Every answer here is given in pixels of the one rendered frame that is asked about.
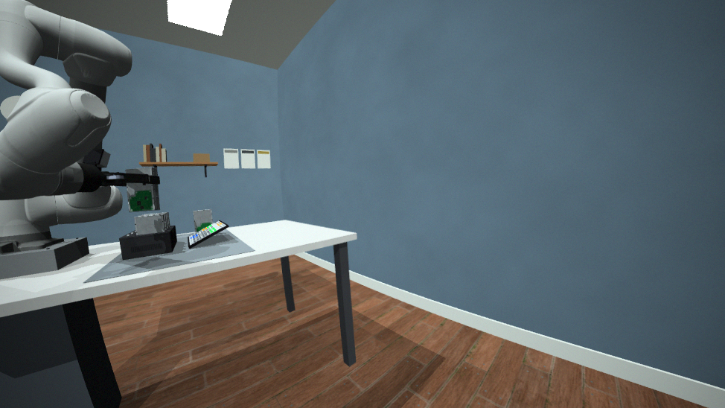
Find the grey flat mat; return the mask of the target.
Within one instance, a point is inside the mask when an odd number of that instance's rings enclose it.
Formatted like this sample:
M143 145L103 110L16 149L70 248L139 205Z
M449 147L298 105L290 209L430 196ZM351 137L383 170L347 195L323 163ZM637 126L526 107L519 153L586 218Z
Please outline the grey flat mat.
M255 251L227 229L189 249L188 237L192 234L194 233L177 235L177 242L173 252L126 260L123 260L120 254L84 283Z

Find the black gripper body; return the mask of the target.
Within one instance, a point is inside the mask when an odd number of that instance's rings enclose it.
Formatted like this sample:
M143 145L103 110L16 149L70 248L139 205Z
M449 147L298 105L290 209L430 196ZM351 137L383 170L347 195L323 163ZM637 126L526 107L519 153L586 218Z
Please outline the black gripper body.
M101 173L100 170L89 164L78 163L83 170L83 185L78 192L93 192L99 189L103 182L115 182L115 179L106 179L106 176L114 176L109 173Z

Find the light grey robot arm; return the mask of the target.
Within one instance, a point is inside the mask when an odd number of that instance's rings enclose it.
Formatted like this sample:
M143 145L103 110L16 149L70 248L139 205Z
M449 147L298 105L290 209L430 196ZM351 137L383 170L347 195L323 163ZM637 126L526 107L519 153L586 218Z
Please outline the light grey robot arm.
M34 66L39 56L62 60L69 84ZM106 88L131 68L131 50L109 34L25 0L0 0L0 76L28 89L0 132L0 254L63 242L49 226L103 220L122 209L115 186L78 192L78 163L107 168Z

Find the black status display screen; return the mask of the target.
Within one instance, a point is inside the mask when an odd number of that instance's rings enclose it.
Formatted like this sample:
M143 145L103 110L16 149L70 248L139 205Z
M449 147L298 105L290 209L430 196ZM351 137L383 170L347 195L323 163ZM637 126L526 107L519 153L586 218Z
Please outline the black status display screen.
M202 243L204 240L209 239L210 237L216 235L224 229L227 229L228 227L228 224L222 222L221 220L218 220L216 223L214 223L214 225L211 224L210 226L207 226L204 229L198 231L197 233L189 236L188 248L190 249L197 244Z

